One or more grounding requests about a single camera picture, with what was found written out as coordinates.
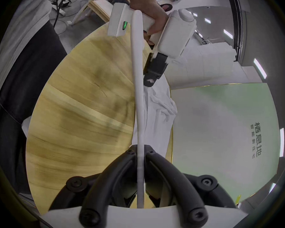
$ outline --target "fluorescent light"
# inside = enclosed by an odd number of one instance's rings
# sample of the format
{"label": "fluorescent light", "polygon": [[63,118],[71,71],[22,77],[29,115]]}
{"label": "fluorescent light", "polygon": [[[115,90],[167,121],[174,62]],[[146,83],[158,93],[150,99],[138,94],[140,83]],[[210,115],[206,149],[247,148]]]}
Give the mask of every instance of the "fluorescent light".
{"label": "fluorescent light", "polygon": [[262,68],[261,64],[257,61],[257,59],[254,59],[254,64],[257,66],[258,70],[262,74],[263,78],[266,79],[267,74],[265,73],[264,69]]}
{"label": "fluorescent light", "polygon": [[280,157],[284,154],[284,128],[280,129]]}
{"label": "fluorescent light", "polygon": [[230,34],[227,30],[224,29],[224,33],[225,33],[226,35],[228,35],[231,39],[233,39],[233,35]]}
{"label": "fluorescent light", "polygon": [[273,183],[269,189],[269,193],[272,191],[272,189],[274,189],[275,183]]}

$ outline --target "round wooden table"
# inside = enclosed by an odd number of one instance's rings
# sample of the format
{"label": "round wooden table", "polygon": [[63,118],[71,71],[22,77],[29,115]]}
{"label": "round wooden table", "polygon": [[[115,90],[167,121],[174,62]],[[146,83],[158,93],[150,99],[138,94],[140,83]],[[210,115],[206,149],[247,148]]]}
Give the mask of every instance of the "round wooden table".
{"label": "round wooden table", "polygon": [[[102,172],[131,145],[135,120],[130,28],[107,36],[105,24],[58,65],[35,106],[26,145],[26,170],[44,214],[73,176]],[[143,65],[151,52],[143,51]],[[172,159],[172,134],[167,150]]]}

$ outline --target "gray floor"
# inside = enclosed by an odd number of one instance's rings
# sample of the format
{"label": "gray floor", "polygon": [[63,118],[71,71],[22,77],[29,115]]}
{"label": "gray floor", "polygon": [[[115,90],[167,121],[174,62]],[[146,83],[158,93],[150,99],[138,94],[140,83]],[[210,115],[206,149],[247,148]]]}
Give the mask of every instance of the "gray floor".
{"label": "gray floor", "polygon": [[[80,21],[75,25],[69,25],[67,21],[72,21],[76,13],[84,6],[88,0],[71,0],[70,7],[63,8],[65,16],[59,15],[59,20],[55,25],[55,31],[59,35],[67,53],[80,43],[86,36],[104,24],[104,21],[95,13],[91,17],[85,17],[84,14]],[[54,24],[56,18],[56,10],[52,9],[49,17],[50,22]]]}

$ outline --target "black cable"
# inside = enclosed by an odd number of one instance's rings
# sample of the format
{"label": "black cable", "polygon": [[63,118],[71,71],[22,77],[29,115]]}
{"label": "black cable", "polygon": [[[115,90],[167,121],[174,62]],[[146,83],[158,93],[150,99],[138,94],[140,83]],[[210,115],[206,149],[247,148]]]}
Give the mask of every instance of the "black cable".
{"label": "black cable", "polygon": [[57,0],[57,16],[56,16],[56,20],[55,20],[55,23],[54,23],[54,28],[55,28],[56,22],[57,22],[57,20],[58,20],[59,11],[60,11],[60,8],[61,8],[61,6],[62,6],[62,4],[63,4],[63,1],[64,1],[64,0],[61,0],[60,4],[59,4],[59,6],[58,6],[58,0]]}
{"label": "black cable", "polygon": [[67,31],[67,23],[66,23],[65,21],[61,20],[61,19],[58,19],[57,21],[64,22],[64,24],[66,25],[65,30],[64,30],[63,32],[61,32],[61,33],[57,34],[57,35],[60,35],[60,34],[62,34],[62,33],[64,33],[64,32],[66,32],[66,31]]}
{"label": "black cable", "polygon": [[58,17],[59,19],[61,19],[61,18],[67,18],[67,17],[70,17],[70,16],[73,16],[73,15],[75,15],[75,14],[77,14],[78,12],[76,12],[76,13],[74,13],[74,14],[71,14],[71,15],[68,15],[68,16],[61,16],[61,17]]}
{"label": "black cable", "polygon": [[70,16],[73,16],[73,15],[75,15],[75,14],[77,14],[79,12],[79,10],[76,12],[76,13],[73,13],[73,14],[71,14],[71,15],[68,15],[68,16],[61,16],[61,17],[58,17],[59,19],[63,19],[63,18],[67,18],[67,17],[70,17]]}

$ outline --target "white cloth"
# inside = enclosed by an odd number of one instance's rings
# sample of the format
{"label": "white cloth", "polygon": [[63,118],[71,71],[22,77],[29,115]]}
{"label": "white cloth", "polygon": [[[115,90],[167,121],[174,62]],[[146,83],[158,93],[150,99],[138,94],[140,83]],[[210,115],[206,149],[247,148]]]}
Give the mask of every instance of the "white cloth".
{"label": "white cloth", "polygon": [[32,116],[29,116],[28,118],[24,119],[23,123],[21,124],[22,131],[26,137],[28,137],[28,129],[31,122],[31,117]]}
{"label": "white cloth", "polygon": [[[172,124],[177,114],[177,108],[171,99],[170,88],[165,75],[157,80],[152,87],[144,86],[144,103],[144,144],[150,145],[157,153],[165,157]],[[136,118],[132,144],[137,144]]]}
{"label": "white cloth", "polygon": [[16,59],[49,20],[49,0],[22,0],[13,15],[0,44],[0,89]]}

